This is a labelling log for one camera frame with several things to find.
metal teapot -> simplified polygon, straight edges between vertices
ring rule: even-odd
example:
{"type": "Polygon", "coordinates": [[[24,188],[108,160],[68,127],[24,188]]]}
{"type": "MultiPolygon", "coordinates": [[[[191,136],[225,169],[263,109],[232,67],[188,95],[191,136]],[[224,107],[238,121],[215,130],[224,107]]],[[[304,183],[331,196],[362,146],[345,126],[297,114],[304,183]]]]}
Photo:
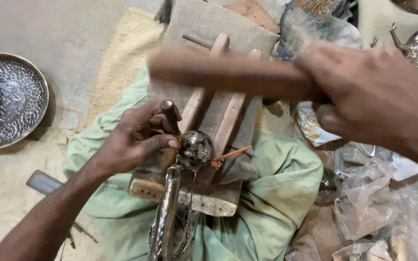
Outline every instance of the metal teapot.
{"type": "MultiPolygon", "coordinates": [[[[177,117],[172,115],[175,114],[173,102],[164,101],[161,109],[170,126],[177,126],[177,117]]],[[[181,135],[178,126],[173,134],[181,135]]],[[[184,168],[189,168],[196,174],[200,167],[209,164],[214,154],[214,145],[211,138],[200,130],[186,132],[182,140],[183,147],[176,164],[167,169],[164,192],[159,200],[156,219],[149,230],[149,261],[183,260],[189,255],[185,251],[193,235],[191,199],[189,206],[178,205],[181,173],[184,168]]]]}

wooden handle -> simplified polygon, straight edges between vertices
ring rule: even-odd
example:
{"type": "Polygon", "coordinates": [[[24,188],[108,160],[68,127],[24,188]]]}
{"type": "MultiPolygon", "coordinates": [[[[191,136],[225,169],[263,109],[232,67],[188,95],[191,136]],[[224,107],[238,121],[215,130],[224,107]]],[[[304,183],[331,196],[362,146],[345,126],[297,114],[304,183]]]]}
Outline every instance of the wooden handle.
{"type": "Polygon", "coordinates": [[[165,100],[161,103],[161,110],[164,113],[169,125],[171,127],[171,133],[175,136],[180,134],[177,124],[177,114],[175,113],[175,104],[171,100],[165,100]]]}
{"type": "Polygon", "coordinates": [[[270,62],[241,56],[209,57],[188,50],[163,49],[148,59],[148,65],[153,80],[244,92],[264,98],[322,99],[322,93],[310,77],[291,61],[270,62]]]}

light green cloth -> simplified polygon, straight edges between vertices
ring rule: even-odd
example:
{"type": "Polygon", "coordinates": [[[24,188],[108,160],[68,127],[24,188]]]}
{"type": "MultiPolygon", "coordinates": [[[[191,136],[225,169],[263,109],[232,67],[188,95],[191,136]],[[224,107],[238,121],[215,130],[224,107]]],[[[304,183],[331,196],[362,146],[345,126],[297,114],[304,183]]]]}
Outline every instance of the light green cloth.
{"type": "MultiPolygon", "coordinates": [[[[144,104],[148,81],[145,67],[111,110],[73,137],[63,162],[68,178],[100,148],[125,109],[144,104]]],[[[263,130],[254,133],[253,147],[258,178],[244,184],[234,217],[199,215],[193,260],[283,260],[313,204],[323,171],[314,152],[299,140],[263,130]]],[[[109,178],[83,208],[102,234],[109,260],[147,259],[157,204],[129,196],[130,178],[131,173],[109,178]]]]}

silver metal plate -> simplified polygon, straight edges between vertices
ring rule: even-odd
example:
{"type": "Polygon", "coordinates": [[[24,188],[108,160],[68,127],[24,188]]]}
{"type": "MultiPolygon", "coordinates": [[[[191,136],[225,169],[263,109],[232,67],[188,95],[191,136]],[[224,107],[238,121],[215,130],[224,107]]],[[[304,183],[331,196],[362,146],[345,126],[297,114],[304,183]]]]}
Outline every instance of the silver metal plate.
{"type": "Polygon", "coordinates": [[[0,148],[32,132],[48,105],[48,86],[29,61],[0,53],[0,148]]]}

cloth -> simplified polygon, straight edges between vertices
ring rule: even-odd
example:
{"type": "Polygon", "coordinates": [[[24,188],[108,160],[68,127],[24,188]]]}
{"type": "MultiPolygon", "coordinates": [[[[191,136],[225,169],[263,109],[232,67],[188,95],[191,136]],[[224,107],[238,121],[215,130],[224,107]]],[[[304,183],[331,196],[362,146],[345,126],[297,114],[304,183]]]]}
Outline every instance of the cloth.
{"type": "MultiPolygon", "coordinates": [[[[148,81],[145,67],[111,110],[72,138],[63,162],[67,178],[100,148],[125,109],[144,104],[148,81]]],[[[193,260],[283,260],[289,240],[313,204],[323,172],[315,153],[296,139],[263,130],[254,132],[252,145],[258,177],[243,185],[235,216],[199,215],[193,260]]],[[[82,210],[102,235],[109,260],[147,259],[157,204],[129,196],[130,178],[131,173],[112,176],[82,210]]]]}
{"type": "Polygon", "coordinates": [[[328,2],[330,4],[327,6],[317,0],[293,0],[288,3],[280,20],[281,38],[276,57],[283,60],[294,59],[318,39],[341,46],[361,48],[359,31],[346,21],[350,15],[347,9],[348,1],[328,2]]]}
{"type": "Polygon", "coordinates": [[[364,49],[370,48],[375,37],[378,38],[376,47],[394,46],[390,34],[392,23],[398,26],[396,34],[402,43],[418,30],[418,14],[406,12],[391,0],[358,1],[358,28],[364,49]]]}

